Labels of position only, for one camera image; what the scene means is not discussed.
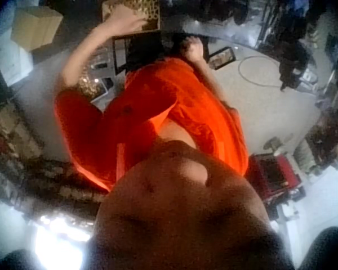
bright light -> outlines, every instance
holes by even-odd
[[[45,225],[49,225],[50,224],[50,219],[48,219],[47,217],[45,217],[44,215],[40,218],[40,221],[42,223],[44,223]]]
[[[50,223],[50,230],[54,233],[66,233],[68,225],[63,218],[56,218]]]
[[[36,235],[35,253],[48,270],[78,270],[83,260],[81,250],[41,226]]]

cable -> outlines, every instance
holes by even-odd
[[[239,73],[239,75],[243,78],[243,80],[245,80],[246,82],[249,82],[249,83],[251,83],[251,84],[254,84],[255,86],[259,86],[259,87],[273,87],[273,88],[280,88],[281,85],[280,85],[280,86],[277,86],[277,85],[266,85],[266,84],[260,84],[260,83],[253,82],[253,81],[247,79],[247,78],[242,74],[242,72],[241,72],[241,66],[242,66],[242,64],[243,64],[246,60],[252,59],[252,58],[265,58],[265,59],[267,59],[267,60],[270,60],[272,63],[275,64],[276,67],[278,67],[278,66],[276,65],[276,63],[275,63],[272,59],[270,59],[270,58],[268,58],[268,57],[266,57],[266,56],[248,56],[248,57],[244,58],[244,59],[239,63],[239,65],[238,65],[238,73]]]

raised arm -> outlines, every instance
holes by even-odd
[[[102,24],[97,26],[70,55],[61,71],[56,90],[58,92],[74,87],[79,81],[84,64],[109,38],[125,35],[140,29],[146,24],[145,15],[134,11],[124,5],[118,5],[112,15]]]
[[[188,37],[183,43],[182,55],[194,66],[201,82],[225,103],[224,91],[203,58],[203,44],[199,38]]]

clothing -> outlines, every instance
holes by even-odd
[[[148,156],[166,118],[183,127],[201,151],[240,175],[247,169],[237,111],[226,109],[178,58],[130,73],[125,91],[104,113],[72,90],[58,94],[55,112],[77,170],[108,191]]]

